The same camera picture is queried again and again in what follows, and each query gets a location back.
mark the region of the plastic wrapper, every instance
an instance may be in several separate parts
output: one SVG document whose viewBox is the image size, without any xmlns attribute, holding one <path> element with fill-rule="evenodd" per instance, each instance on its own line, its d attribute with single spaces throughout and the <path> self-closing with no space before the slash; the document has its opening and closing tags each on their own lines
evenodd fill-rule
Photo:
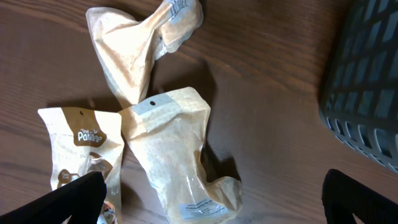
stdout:
<svg viewBox="0 0 398 224">
<path fill-rule="evenodd" d="M 91 171 L 100 171 L 107 194 L 97 224 L 121 224 L 120 171 L 124 141 L 120 114 L 83 108 L 47 108 L 38 112 L 50 134 L 52 190 Z"/>
<path fill-rule="evenodd" d="M 119 113 L 124 137 L 171 223 L 225 223 L 238 214 L 240 181 L 206 181 L 200 155 L 210 107 L 193 88 L 153 96 Z"/>
<path fill-rule="evenodd" d="M 203 15 L 198 0 L 164 0 L 142 22 L 109 7 L 91 8 L 86 18 L 108 85 L 127 108 L 146 97 L 154 61 L 176 51 Z"/>
</svg>

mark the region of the crumpled bag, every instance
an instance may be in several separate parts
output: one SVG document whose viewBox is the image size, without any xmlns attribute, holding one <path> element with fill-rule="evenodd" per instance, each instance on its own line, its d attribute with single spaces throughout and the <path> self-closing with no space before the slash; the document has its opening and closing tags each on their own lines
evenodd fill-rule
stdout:
<svg viewBox="0 0 398 224">
<path fill-rule="evenodd" d="M 88 9 L 86 18 L 106 81 L 127 108 L 146 97 L 154 61 L 176 51 L 201 25 L 203 13 L 198 0 L 164 0 L 142 22 L 109 7 Z"/>
<path fill-rule="evenodd" d="M 193 88 L 153 96 L 119 113 L 122 133 L 171 223 L 225 223 L 238 214 L 241 182 L 206 181 L 200 154 L 210 107 Z"/>
<path fill-rule="evenodd" d="M 122 224 L 120 114 L 83 108 L 46 108 L 38 113 L 50 134 L 52 190 L 100 171 L 107 193 L 97 224 Z"/>
</svg>

